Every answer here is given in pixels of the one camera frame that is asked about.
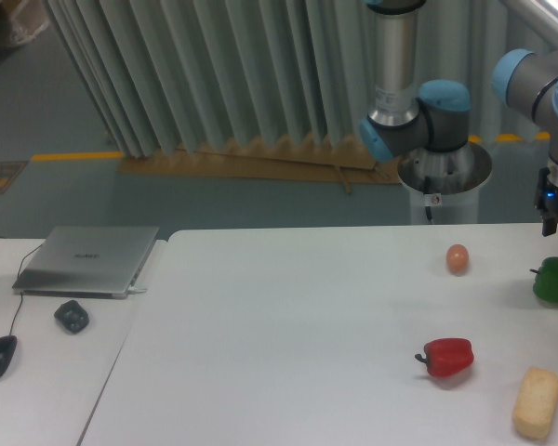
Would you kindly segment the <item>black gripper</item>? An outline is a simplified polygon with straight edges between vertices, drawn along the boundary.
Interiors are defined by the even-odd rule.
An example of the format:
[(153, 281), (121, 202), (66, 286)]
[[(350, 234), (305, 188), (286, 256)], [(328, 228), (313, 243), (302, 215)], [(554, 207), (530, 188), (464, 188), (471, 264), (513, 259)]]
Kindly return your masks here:
[(534, 207), (542, 220), (542, 236), (555, 234), (558, 220), (558, 165), (548, 165), (538, 171)]

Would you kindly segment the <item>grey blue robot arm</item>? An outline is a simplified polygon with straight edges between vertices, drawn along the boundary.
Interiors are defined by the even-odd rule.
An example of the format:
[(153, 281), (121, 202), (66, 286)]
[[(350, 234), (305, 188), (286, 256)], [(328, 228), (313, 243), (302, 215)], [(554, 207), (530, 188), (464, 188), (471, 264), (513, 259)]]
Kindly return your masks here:
[[(413, 88), (421, 1), (367, 1), (378, 25), (384, 64), (375, 69), (374, 105), (359, 122), (368, 151), (379, 162), (405, 157), (400, 178), (424, 198), (432, 222), (435, 199), (479, 188), (490, 176), (485, 150), (469, 142), (471, 97), (455, 81), (433, 80)], [(514, 49), (495, 66), (491, 85), (507, 107), (550, 135), (548, 162), (538, 172), (534, 206), (542, 233), (558, 230), (558, 1), (507, 1), (505, 7), (555, 47), (546, 55)]]

